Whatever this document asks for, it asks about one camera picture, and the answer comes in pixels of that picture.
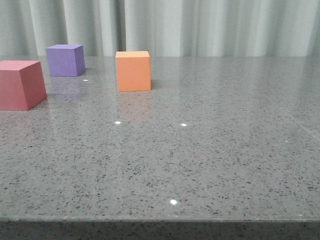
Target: speckled stone surface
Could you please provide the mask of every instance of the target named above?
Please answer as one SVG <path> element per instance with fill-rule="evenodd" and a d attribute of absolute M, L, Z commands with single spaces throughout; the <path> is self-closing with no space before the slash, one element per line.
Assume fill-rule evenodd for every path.
<path fill-rule="evenodd" d="M 320 58 L 152 58 L 138 92 L 113 57 L 5 59 L 41 60 L 48 97 L 0 111 L 2 223 L 320 222 Z"/>
<path fill-rule="evenodd" d="M 2 231 L 5 240 L 320 239 L 315 222 L 0 222 L 0 237 Z"/>

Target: red cube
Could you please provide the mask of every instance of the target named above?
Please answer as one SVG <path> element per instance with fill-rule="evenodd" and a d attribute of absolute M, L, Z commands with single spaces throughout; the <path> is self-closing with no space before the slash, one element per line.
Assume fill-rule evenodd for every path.
<path fill-rule="evenodd" d="M 40 61 L 0 61 L 0 110 L 27 111 L 46 97 Z"/>

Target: curtain fold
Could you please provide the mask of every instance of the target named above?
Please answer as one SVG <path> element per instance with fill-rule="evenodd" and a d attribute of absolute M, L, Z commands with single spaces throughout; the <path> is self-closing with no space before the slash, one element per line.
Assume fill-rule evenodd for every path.
<path fill-rule="evenodd" d="M 320 0 L 0 0 L 0 55 L 318 56 Z"/>

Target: gray countertop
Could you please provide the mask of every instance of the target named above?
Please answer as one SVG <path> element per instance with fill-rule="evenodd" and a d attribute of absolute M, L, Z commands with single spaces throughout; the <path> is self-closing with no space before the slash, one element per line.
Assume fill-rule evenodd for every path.
<path fill-rule="evenodd" d="M 319 58 L 154 57 L 137 92 L 113 57 L 0 59 L 40 59 L 48 94 L 0 111 L 1 221 L 320 220 Z"/>

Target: cube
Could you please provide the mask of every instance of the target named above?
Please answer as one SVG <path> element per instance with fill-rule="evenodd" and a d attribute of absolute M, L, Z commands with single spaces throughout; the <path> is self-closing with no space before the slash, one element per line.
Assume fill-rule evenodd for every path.
<path fill-rule="evenodd" d="M 40 61 L 0 61 L 0 110 L 27 111 L 46 97 Z"/>
<path fill-rule="evenodd" d="M 117 51 L 115 58 L 119 92 L 151 90 L 148 51 Z"/>
<path fill-rule="evenodd" d="M 84 73 L 85 54 L 81 44 L 57 44 L 46 48 L 50 76 L 77 77 Z"/>

